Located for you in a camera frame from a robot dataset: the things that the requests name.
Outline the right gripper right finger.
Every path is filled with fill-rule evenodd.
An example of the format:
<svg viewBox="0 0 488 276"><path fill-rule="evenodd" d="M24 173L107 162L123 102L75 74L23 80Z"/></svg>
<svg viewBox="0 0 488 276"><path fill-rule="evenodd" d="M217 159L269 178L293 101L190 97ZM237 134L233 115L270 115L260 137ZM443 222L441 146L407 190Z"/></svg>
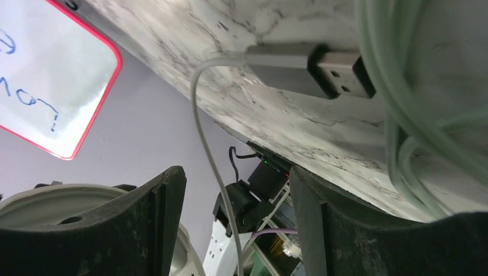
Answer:
<svg viewBox="0 0 488 276"><path fill-rule="evenodd" d="M289 185L307 275L486 275L487 213L399 218L299 167Z"/></svg>

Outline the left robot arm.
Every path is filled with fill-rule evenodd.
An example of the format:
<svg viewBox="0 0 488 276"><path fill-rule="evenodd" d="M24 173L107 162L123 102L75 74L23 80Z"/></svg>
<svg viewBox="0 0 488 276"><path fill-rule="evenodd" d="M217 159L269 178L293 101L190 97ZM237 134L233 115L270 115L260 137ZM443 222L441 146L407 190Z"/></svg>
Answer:
<svg viewBox="0 0 488 276"><path fill-rule="evenodd" d="M240 245L244 248L261 235L298 233L293 228L259 228L264 219L271 218L276 212L279 203L275 199L289 180L291 166L259 152L238 155L234 146L229 148L228 157L235 172L235 182L226 186L226 192L235 216L237 231L232 232L223 197L218 195L213 209L215 219L211 241L203 262L206 275L234 275L238 265L235 236L239 237ZM239 177L235 160L250 158L259 158L260 163L244 181Z"/></svg>

